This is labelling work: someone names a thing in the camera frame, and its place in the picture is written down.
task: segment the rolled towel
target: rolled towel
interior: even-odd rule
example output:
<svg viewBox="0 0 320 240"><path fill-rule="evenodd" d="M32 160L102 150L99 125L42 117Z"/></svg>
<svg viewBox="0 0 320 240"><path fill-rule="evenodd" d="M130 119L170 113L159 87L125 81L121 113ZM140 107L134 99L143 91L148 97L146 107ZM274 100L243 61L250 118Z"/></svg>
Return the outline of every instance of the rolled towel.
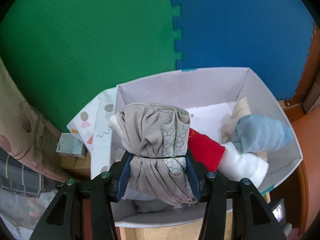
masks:
<svg viewBox="0 0 320 240"><path fill-rule="evenodd" d="M231 141L239 152L274 152L293 140L290 127L280 120L249 114L238 121Z"/></svg>
<svg viewBox="0 0 320 240"><path fill-rule="evenodd" d="M241 98L235 105L233 113L224 125L221 127L222 143L231 142L231 134L235 131L236 125L240 118L251 114L250 107L246 97ZM266 151L254 153L265 162L268 160L268 153Z"/></svg>
<svg viewBox="0 0 320 240"><path fill-rule="evenodd" d="M240 153L232 142L222 144L226 148L218 166L224 176L233 181L248 178L256 188L263 182L269 164L252 153Z"/></svg>

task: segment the green foam mat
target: green foam mat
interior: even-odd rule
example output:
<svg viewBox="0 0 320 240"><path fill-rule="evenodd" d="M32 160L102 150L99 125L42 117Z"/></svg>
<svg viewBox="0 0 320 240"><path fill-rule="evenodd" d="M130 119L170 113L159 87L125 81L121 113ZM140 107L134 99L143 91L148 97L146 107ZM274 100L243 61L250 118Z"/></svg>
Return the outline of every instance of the green foam mat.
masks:
<svg viewBox="0 0 320 240"><path fill-rule="evenodd" d="M17 87L60 130L95 95L175 69L170 0L16 0L0 56Z"/></svg>

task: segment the small box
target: small box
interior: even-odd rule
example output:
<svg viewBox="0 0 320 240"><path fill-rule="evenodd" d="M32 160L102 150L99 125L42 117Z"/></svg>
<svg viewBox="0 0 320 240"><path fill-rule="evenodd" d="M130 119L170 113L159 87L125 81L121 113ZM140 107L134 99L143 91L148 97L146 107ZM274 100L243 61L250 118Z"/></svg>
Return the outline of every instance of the small box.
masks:
<svg viewBox="0 0 320 240"><path fill-rule="evenodd" d="M90 154L87 154L85 158L61 157L61 168L76 179L90 179L90 165Z"/></svg>
<svg viewBox="0 0 320 240"><path fill-rule="evenodd" d="M71 133L62 133L57 144L56 152L60 156L84 158L87 149L84 143Z"/></svg>

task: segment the plaid fabric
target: plaid fabric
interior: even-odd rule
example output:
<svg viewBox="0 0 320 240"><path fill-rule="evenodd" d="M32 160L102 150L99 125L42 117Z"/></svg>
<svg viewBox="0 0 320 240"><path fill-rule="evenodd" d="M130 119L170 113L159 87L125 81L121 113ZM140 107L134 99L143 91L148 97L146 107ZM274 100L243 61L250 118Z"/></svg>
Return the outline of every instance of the plaid fabric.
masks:
<svg viewBox="0 0 320 240"><path fill-rule="evenodd" d="M0 147L0 187L19 195L38 197L44 176L24 166Z"/></svg>

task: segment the beige cloth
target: beige cloth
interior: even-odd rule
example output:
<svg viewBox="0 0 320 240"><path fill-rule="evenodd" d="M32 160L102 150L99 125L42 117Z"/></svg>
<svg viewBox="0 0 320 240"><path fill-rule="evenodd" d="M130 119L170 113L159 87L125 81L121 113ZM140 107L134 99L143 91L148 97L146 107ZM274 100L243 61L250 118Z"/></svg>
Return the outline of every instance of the beige cloth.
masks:
<svg viewBox="0 0 320 240"><path fill-rule="evenodd" d="M251 114L251 111L248 105L247 98L243 97L236 103L233 113L230 117L230 121L226 122L221 127L222 143L231 142L231 134L235 131L235 127L238 121L240 120L241 117L249 114ZM253 154L260 157L265 162L268 159L268 153L266 151L253 153Z"/></svg>
<svg viewBox="0 0 320 240"><path fill-rule="evenodd" d="M61 132L24 99L0 59L0 147L34 171L65 182L55 152Z"/></svg>
<svg viewBox="0 0 320 240"><path fill-rule="evenodd" d="M135 156L130 162L130 184L140 193L168 204L195 203L185 174L190 127L185 110L159 104L135 103L116 113L109 127Z"/></svg>

